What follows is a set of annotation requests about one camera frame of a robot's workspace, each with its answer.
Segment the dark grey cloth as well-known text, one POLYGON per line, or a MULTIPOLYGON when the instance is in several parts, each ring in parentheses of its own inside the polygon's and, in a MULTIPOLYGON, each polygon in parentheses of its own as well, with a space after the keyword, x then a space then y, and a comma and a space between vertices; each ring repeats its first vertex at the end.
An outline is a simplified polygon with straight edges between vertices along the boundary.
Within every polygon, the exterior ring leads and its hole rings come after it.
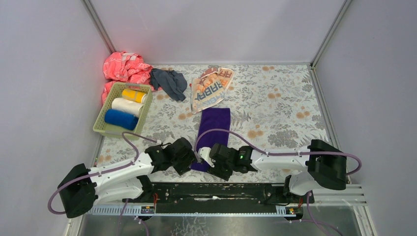
POLYGON ((174 70, 162 70, 154 68, 150 72, 149 84, 154 90, 162 89, 174 101, 184 101, 187 89, 187 81, 182 73, 174 70))

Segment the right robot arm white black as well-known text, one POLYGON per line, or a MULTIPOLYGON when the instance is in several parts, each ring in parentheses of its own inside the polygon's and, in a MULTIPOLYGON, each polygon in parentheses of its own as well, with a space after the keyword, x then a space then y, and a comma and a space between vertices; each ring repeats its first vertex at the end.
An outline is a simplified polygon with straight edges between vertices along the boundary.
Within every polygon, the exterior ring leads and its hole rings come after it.
POLYGON ((285 178, 284 193, 303 196, 311 190, 345 190, 347 158, 341 151, 318 139, 299 149, 239 149, 215 144, 202 147, 198 155, 208 165, 208 173, 229 180, 234 172, 246 174, 265 170, 296 170, 285 178))

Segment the pink patterned cloth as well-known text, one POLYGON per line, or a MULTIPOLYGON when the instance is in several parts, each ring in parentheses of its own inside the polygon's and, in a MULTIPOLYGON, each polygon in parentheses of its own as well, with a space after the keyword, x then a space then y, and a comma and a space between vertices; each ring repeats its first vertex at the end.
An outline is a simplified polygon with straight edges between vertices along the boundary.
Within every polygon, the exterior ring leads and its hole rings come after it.
POLYGON ((153 67, 145 63, 139 54, 126 51, 112 53, 103 63, 103 74, 108 82, 101 95, 102 103, 105 103, 111 87, 116 82, 149 85, 152 69, 153 67))

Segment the yellow rolled towel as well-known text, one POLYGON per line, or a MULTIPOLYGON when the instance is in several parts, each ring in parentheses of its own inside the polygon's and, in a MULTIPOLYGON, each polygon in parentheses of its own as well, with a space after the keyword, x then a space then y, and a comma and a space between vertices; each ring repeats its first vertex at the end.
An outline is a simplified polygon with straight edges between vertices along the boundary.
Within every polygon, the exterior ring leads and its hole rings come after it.
POLYGON ((147 98, 147 93, 133 90, 133 89, 124 89, 121 93, 122 98, 129 101, 142 103, 144 104, 147 98))

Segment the beige lettered towel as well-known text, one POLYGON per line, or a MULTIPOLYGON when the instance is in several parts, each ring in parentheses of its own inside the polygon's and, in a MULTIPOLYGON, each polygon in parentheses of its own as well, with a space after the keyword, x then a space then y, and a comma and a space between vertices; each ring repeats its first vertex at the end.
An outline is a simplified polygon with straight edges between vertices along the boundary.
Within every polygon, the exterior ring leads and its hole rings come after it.
POLYGON ((196 114, 224 100, 234 75, 231 69, 215 66, 193 79, 190 84, 191 112, 196 114))

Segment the white rolled towel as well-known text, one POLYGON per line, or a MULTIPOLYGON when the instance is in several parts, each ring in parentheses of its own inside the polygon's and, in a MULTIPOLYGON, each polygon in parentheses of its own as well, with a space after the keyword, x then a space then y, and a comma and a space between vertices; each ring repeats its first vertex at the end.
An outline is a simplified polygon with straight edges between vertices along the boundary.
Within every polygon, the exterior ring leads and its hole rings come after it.
POLYGON ((131 114, 135 117, 140 116, 143 106, 142 103, 129 101, 121 97, 115 98, 111 103, 112 109, 131 114))

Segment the pale green plastic basket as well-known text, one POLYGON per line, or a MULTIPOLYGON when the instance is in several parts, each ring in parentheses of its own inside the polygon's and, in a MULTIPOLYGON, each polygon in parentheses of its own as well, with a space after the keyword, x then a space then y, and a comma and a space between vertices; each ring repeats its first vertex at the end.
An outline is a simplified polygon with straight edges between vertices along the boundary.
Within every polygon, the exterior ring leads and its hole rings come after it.
POLYGON ((116 82, 105 99, 93 131, 116 138, 125 131, 141 134, 152 100, 151 86, 116 82))

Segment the blue rolled towel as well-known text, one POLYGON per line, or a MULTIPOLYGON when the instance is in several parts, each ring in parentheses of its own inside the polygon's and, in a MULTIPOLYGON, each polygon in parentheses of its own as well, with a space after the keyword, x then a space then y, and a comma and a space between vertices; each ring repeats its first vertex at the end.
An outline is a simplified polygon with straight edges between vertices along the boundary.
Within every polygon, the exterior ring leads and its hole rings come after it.
POLYGON ((127 130, 134 130, 139 119, 132 114, 109 109, 105 113, 104 120, 106 123, 116 125, 127 130))

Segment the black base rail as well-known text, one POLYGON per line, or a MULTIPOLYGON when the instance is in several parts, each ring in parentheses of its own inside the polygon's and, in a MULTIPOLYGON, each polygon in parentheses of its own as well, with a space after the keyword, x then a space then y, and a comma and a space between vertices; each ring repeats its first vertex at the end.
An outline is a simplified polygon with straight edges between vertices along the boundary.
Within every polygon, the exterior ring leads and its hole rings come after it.
POLYGON ((276 207, 314 203, 312 194, 291 194, 271 183, 154 182, 130 203, 150 204, 156 213, 273 213, 276 207))

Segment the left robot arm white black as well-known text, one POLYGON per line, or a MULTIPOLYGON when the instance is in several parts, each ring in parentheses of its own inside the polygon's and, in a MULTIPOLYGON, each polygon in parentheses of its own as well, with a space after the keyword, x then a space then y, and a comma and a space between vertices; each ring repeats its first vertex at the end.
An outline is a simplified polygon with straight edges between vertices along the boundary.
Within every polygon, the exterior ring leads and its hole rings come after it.
POLYGON ((67 218, 87 213, 95 205, 116 200, 150 202, 155 200, 149 175, 172 167, 182 175, 196 160, 191 143, 181 137, 139 151, 133 158, 108 166, 87 168, 76 165, 58 185, 58 194, 67 218))

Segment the floral table cloth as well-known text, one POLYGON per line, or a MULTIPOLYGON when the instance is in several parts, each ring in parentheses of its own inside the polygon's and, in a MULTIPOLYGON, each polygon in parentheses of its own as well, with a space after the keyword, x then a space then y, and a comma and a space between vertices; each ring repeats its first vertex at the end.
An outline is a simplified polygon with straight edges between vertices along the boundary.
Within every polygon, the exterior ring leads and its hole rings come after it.
MULTIPOLYGON (((154 65, 182 73, 188 82, 215 66, 235 73, 226 98, 215 106, 230 108, 230 130, 262 149, 299 148, 310 144, 312 139, 329 143, 307 65, 154 65)), ((191 112, 190 88, 185 94, 183 102, 175 102, 164 91, 153 93, 141 134, 161 141, 185 137, 194 145, 201 113, 191 112)), ((95 164, 107 166, 132 158, 134 154, 123 139, 106 137, 95 164)), ((296 173, 287 169, 234 172, 229 182, 279 183, 296 173)), ((156 172, 149 178, 152 182, 224 182, 200 171, 179 176, 173 168, 156 172)))

